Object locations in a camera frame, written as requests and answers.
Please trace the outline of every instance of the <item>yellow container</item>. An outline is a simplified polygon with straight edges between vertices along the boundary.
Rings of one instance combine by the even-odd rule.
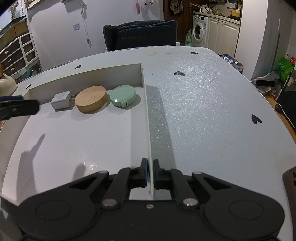
[[[232,16],[239,17],[239,12],[230,11]]]

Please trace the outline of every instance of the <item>wooden disc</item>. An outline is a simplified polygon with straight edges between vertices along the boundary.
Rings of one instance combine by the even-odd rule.
[[[103,86],[92,86],[81,91],[75,98],[77,109],[82,113],[94,112],[108,100]]]

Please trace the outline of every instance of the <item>power adapter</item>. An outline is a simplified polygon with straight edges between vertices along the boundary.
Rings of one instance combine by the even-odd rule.
[[[71,102],[73,102],[74,99],[75,98],[71,98],[71,91],[66,91],[56,94],[50,104],[55,110],[65,109],[71,106]]]

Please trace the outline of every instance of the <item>green bag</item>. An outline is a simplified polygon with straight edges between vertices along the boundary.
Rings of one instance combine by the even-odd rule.
[[[284,56],[279,60],[279,69],[281,71],[281,80],[285,83],[288,76],[293,70],[293,65],[289,60],[285,59]]]
[[[185,46],[191,46],[191,42],[192,42],[192,33],[190,29],[186,35]]]

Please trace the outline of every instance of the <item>door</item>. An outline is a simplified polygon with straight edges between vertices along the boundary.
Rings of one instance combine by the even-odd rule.
[[[201,42],[205,35],[205,30],[200,22],[194,21],[195,25],[193,28],[193,37],[197,42]]]
[[[228,54],[234,57],[237,38],[239,36],[239,25],[228,21],[221,21],[218,35],[221,38],[221,43],[217,54]]]
[[[210,50],[216,52],[217,50],[217,39],[218,39],[218,29],[219,29],[220,20],[216,18],[209,17],[209,35],[206,47]]]
[[[171,0],[163,0],[163,20],[175,20],[178,23],[177,30],[177,42],[182,45],[185,43],[186,35],[193,25],[193,13],[190,13],[190,8],[188,7],[190,3],[195,3],[198,5],[206,5],[206,0],[182,0],[183,12],[174,14],[170,9]]]

